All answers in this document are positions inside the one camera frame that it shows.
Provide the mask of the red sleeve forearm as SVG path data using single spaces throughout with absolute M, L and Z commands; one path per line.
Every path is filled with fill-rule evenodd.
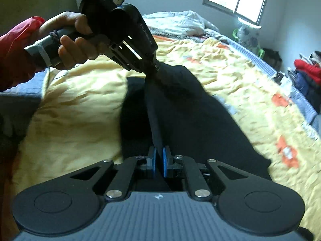
M 1 92 L 25 83 L 34 77 L 36 66 L 24 48 L 45 20 L 30 17 L 1 36 Z

